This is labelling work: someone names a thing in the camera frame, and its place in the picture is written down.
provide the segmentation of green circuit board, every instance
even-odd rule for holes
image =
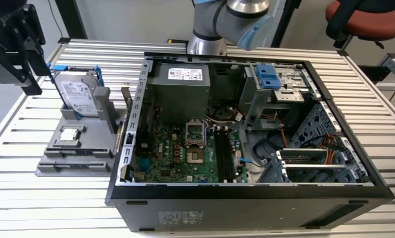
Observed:
[[[190,128],[188,135],[202,138],[202,129]],[[163,126],[156,129],[155,152],[150,158],[150,171],[139,172],[136,182],[219,182],[215,152],[214,132],[207,132],[207,143],[203,149],[186,148],[186,126]],[[236,159],[235,150],[240,150],[238,131],[230,131],[231,159]],[[246,167],[242,165],[242,174],[236,182],[247,182]]]

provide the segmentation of chair seat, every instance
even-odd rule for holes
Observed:
[[[326,9],[326,18],[330,21],[339,1],[334,1]],[[344,32],[370,39],[391,39],[395,37],[395,11],[387,13],[368,13],[355,10],[344,26]]]

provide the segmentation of motherboard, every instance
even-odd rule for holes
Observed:
[[[136,182],[247,182],[236,130],[208,128],[198,120],[162,125],[154,142],[151,156],[138,158]]]

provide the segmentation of hard drive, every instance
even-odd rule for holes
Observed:
[[[94,100],[98,86],[104,86],[102,71],[95,68],[72,68],[56,65],[52,83],[64,102],[66,109],[72,109],[79,117],[98,117],[99,106]]]

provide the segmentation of metal panel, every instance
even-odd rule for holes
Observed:
[[[102,67],[111,100],[122,107],[120,87],[135,86],[144,51],[183,53],[180,44],[130,44],[71,40],[58,63]],[[263,49],[246,52],[228,47],[230,56],[310,60],[334,100],[395,193],[395,112],[374,91],[355,66],[335,51]],[[38,178],[34,176],[44,145],[55,130],[62,105],[42,78],[43,95],[23,96],[0,124],[0,237],[131,237],[112,208],[104,206],[107,178]],[[271,231],[160,234],[172,237],[276,237]],[[395,201],[331,231],[283,231],[282,237],[395,237]]]

